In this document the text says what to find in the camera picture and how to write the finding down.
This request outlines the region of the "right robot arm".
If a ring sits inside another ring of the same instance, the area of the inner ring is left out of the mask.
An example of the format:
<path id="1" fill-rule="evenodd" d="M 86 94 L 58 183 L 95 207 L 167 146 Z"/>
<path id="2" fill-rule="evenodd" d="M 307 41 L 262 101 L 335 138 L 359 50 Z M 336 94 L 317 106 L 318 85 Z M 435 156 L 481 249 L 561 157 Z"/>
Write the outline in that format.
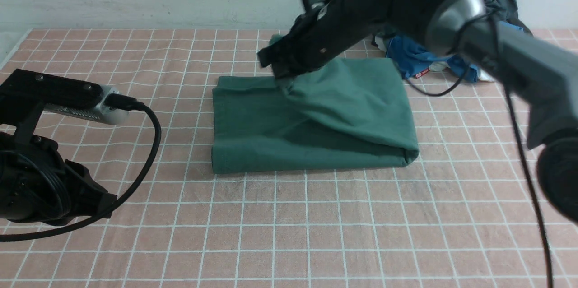
<path id="1" fill-rule="evenodd" d="M 319 70 L 388 24 L 438 56 L 483 68 L 529 106 L 527 148 L 543 145 L 536 175 L 549 203 L 577 221 L 577 56 L 495 21 L 483 0 L 330 0 L 258 52 L 277 78 Z"/>

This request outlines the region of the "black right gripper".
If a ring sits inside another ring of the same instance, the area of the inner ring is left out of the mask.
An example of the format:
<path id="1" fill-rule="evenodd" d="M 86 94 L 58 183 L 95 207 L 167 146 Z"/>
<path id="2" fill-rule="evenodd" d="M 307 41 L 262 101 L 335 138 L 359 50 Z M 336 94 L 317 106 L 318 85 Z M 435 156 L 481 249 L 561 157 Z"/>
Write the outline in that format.
<path id="1" fill-rule="evenodd" d="M 380 0 L 331 0 L 304 14 L 257 58 L 277 79 L 311 73 L 370 35 L 379 21 Z"/>

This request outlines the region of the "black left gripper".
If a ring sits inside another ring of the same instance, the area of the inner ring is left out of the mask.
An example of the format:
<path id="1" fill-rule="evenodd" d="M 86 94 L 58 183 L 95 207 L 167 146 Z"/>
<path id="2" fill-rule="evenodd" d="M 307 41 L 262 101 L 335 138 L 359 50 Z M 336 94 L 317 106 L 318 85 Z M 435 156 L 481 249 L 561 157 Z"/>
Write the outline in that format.
<path id="1" fill-rule="evenodd" d="M 95 216 L 117 200 L 85 166 L 64 160 L 54 140 L 34 135 L 23 144 L 3 132 L 0 148 L 2 219 L 65 226 L 76 217 Z"/>

